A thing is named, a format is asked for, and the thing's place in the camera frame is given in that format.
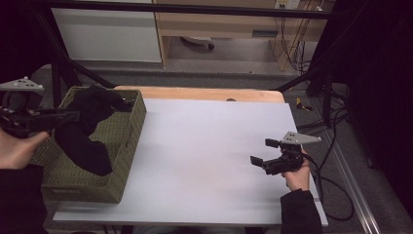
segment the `human hand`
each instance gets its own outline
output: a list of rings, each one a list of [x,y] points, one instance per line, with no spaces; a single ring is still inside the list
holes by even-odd
[[[282,174],[282,177],[286,180],[286,185],[289,190],[295,191],[302,189],[303,191],[309,190],[310,187],[310,163],[304,158],[304,163],[301,168],[296,172],[286,172]]]
[[[41,132],[30,138],[16,138],[0,128],[0,169],[24,169],[48,137],[47,132]]]

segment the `white cabinet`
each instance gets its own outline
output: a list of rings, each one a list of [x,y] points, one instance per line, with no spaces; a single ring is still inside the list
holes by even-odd
[[[72,59],[161,62],[153,13],[71,9],[53,13]]]

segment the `white tabletop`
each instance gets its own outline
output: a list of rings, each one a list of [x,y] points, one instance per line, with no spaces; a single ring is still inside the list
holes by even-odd
[[[54,220],[112,224],[281,224],[285,179],[249,156],[270,160],[265,138],[296,132],[288,104],[146,98],[147,114],[120,204],[61,202]],[[327,220],[311,181],[321,222]]]

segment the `wicker basket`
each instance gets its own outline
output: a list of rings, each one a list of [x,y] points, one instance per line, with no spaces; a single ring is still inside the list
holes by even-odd
[[[60,107],[85,88],[69,90]],[[119,203],[131,168],[146,116],[140,91],[115,91],[122,98],[135,99],[132,112],[115,112],[97,125],[91,140],[105,143],[113,172],[106,176],[89,173],[76,166],[51,137],[37,150],[32,163],[44,167],[42,192],[46,200]]]

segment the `black sleeve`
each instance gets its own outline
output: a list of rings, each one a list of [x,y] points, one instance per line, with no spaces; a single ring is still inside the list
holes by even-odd
[[[48,233],[41,184],[43,168],[0,170],[0,233]]]
[[[282,234],[322,233],[321,219],[310,191],[301,189],[281,197]]]

